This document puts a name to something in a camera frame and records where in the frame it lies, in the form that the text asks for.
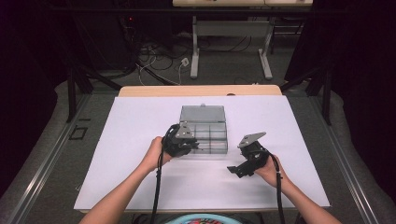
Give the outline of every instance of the black cable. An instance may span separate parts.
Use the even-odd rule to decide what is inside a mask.
[[[149,70],[146,66],[143,66],[139,61],[136,62],[136,65],[140,68],[142,68],[143,70],[145,70],[149,75],[151,75],[152,77],[154,77],[155,79],[159,80],[161,83],[163,83],[163,85],[166,86],[174,86],[176,85],[175,83],[158,76],[157,74],[153,73],[151,70]]]
[[[169,136],[169,133],[172,132],[176,128],[176,125],[172,125],[168,131],[166,132],[165,136],[163,137],[162,143],[163,146],[161,148],[161,154],[158,157],[158,163],[157,163],[157,185],[155,188],[155,196],[154,196],[154,205],[152,206],[152,212],[151,212],[151,219],[150,219],[150,224],[153,224],[155,221],[155,216],[157,214],[157,206],[158,206],[158,199],[160,197],[160,188],[161,188],[161,176],[163,174],[163,153],[165,152],[165,149],[168,147],[167,143],[167,138]]]
[[[279,164],[277,163],[277,159],[273,154],[270,153],[271,158],[273,159],[274,166],[276,169],[276,198],[277,198],[277,210],[279,211],[280,223],[285,224],[285,215],[283,214],[282,207],[282,176],[280,173]]]

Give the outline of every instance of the desk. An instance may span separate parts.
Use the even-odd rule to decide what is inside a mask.
[[[174,7],[310,7],[313,0],[173,0]],[[275,18],[269,21],[198,21],[192,17],[191,78],[198,77],[198,36],[264,36],[264,46],[259,49],[262,70],[266,79],[272,79],[267,60]]]
[[[200,104],[224,105],[228,153],[222,158],[182,157],[167,163],[159,213],[277,209],[276,189],[257,175],[238,178],[227,169],[245,161],[236,147],[243,135],[258,132],[267,132],[261,144],[279,156],[294,183],[320,206],[330,206],[287,98],[276,86],[249,85],[123,88],[109,113],[75,209],[90,210],[132,172],[152,138],[164,135],[178,122],[183,105]],[[152,172],[126,211],[150,213],[155,183]],[[282,200],[285,208],[294,207],[286,197]]]

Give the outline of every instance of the hand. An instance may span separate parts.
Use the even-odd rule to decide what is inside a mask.
[[[280,175],[282,177],[282,183],[285,181],[289,181],[288,176],[286,175],[285,171],[283,170],[282,165],[280,164],[279,158],[274,155],[277,160],[277,163],[280,168]],[[274,161],[272,157],[268,157],[267,163],[262,168],[257,169],[254,171],[257,175],[261,176],[269,185],[276,188],[276,168],[274,166]]]
[[[140,162],[139,167],[146,168],[150,172],[158,167],[158,159],[161,155],[161,149],[163,147],[163,144],[161,143],[162,139],[162,137],[157,136],[151,141],[151,145],[149,146],[145,157]],[[171,159],[172,157],[168,153],[163,153],[163,165],[165,165]]]

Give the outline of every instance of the cable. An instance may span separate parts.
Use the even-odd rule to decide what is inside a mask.
[[[277,210],[279,211],[280,223],[285,224],[285,215],[283,214],[283,206],[282,206],[282,176],[280,173],[279,164],[277,163],[276,157],[270,153],[271,158],[273,159],[274,166],[276,169],[276,198],[277,198]]]
[[[172,132],[176,128],[176,124],[172,125],[168,131],[166,132],[165,136],[163,137],[162,143],[163,146],[161,148],[161,154],[158,157],[158,163],[157,163],[157,185],[155,189],[155,196],[154,196],[154,205],[152,206],[152,212],[151,212],[151,219],[150,219],[150,224],[153,224],[155,221],[155,216],[157,214],[157,207],[158,207],[158,198],[160,197],[160,188],[161,188],[161,176],[163,174],[163,153],[165,152],[165,149],[168,148],[168,141],[167,138],[169,137],[169,133]]]

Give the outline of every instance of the metal stand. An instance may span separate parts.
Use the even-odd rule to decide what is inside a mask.
[[[198,35],[227,35],[227,36],[265,36],[263,49],[259,49],[262,70],[266,79],[272,79],[270,65],[267,60],[271,35],[274,29],[275,17],[270,21],[197,21],[192,17],[192,62],[191,78],[198,78]]]

